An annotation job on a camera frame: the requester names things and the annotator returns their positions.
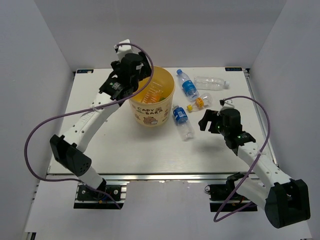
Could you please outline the orange plastic bottle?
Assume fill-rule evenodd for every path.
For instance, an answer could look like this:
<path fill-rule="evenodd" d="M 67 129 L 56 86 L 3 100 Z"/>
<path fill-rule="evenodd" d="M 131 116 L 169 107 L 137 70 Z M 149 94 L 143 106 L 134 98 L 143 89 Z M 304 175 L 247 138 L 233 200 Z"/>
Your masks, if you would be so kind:
<path fill-rule="evenodd" d="M 146 95 L 146 103 L 153 104 L 160 102 L 162 94 L 160 92 L 148 92 Z"/>

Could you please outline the clear bottle white label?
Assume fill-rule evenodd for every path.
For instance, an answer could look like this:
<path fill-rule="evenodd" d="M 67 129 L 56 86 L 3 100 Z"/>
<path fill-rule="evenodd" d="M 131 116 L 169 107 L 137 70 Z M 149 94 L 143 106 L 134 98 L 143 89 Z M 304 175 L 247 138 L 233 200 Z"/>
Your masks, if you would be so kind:
<path fill-rule="evenodd" d="M 143 104 L 154 104 L 160 101 L 163 93 L 163 86 L 157 82 L 150 82 L 146 88 L 146 93 L 141 99 Z"/>

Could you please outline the clear plastic bottle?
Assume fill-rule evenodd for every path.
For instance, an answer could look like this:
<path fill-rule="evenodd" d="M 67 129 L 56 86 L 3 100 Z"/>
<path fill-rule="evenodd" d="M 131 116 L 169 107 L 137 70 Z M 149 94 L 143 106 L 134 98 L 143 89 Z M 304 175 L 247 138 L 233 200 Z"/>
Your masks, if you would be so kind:
<path fill-rule="evenodd" d="M 230 88 L 230 83 L 218 77 L 196 76 L 194 85 L 199 90 L 222 91 Z"/>

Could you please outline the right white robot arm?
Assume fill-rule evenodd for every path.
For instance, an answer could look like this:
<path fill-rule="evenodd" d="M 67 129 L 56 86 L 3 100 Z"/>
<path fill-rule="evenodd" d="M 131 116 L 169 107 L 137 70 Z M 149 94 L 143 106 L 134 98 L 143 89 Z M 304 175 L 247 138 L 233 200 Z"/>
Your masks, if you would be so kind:
<path fill-rule="evenodd" d="M 243 130 L 237 109 L 208 109 L 198 125 L 201 131 L 222 135 L 226 146 L 262 182 L 258 184 L 243 173 L 229 176 L 225 187 L 226 202 L 240 196 L 248 199 L 264 210 L 271 225 L 277 229 L 310 219 L 307 184 L 301 179 L 294 180 L 262 153 L 255 138 Z"/>

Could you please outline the small bottle yellow cap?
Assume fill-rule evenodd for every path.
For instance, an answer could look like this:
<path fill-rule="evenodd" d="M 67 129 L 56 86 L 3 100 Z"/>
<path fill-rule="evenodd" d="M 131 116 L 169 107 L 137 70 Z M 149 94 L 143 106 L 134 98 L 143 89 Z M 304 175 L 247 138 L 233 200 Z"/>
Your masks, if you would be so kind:
<path fill-rule="evenodd" d="M 197 112 L 208 108 L 212 105 L 213 98 L 210 93 L 204 93 L 200 97 L 196 98 L 193 104 L 189 104 L 186 109 L 188 112 Z"/>

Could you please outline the blue label bottle white cap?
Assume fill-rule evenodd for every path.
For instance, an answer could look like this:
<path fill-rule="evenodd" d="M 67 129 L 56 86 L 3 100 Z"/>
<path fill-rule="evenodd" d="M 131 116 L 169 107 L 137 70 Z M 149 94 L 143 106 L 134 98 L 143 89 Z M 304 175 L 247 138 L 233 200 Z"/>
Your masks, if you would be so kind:
<path fill-rule="evenodd" d="M 193 139 L 195 137 L 195 132 L 185 110 L 178 104 L 174 104 L 172 107 L 172 113 L 178 133 L 182 140 L 188 141 Z"/>

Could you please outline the blue label water bottle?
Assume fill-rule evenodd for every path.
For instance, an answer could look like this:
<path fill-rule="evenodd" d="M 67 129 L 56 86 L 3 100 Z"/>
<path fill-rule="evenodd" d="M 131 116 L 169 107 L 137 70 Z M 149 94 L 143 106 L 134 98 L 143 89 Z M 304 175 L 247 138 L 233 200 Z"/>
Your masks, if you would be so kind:
<path fill-rule="evenodd" d="M 179 85 L 181 86 L 187 99 L 190 102 L 195 101 L 200 96 L 200 94 L 199 94 L 196 86 L 194 85 L 194 83 L 190 79 L 190 77 L 186 73 L 184 73 L 181 69 L 178 69 L 176 71 L 176 73 L 178 76 Z"/>

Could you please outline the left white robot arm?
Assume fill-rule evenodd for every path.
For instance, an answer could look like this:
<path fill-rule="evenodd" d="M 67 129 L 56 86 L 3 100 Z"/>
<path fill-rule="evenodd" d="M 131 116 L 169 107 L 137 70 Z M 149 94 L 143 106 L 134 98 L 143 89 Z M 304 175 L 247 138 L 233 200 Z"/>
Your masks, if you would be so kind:
<path fill-rule="evenodd" d="M 139 82 L 152 73 L 142 51 L 126 52 L 121 60 L 113 61 L 111 67 L 112 72 L 99 88 L 90 110 L 64 134 L 53 135 L 49 141 L 55 160 L 82 181 L 96 200 L 105 196 L 107 183 L 84 152 L 100 127 L 138 90 Z"/>

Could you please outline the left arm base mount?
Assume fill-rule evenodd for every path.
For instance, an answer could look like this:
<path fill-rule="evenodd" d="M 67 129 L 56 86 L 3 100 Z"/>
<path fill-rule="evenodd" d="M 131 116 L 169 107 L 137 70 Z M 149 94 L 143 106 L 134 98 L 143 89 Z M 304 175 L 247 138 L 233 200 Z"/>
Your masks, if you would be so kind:
<path fill-rule="evenodd" d="M 99 193 L 87 188 L 84 184 L 78 184 L 73 208 L 83 210 L 120 210 L 126 199 L 127 184 L 125 181 L 108 181 L 105 192 Z"/>

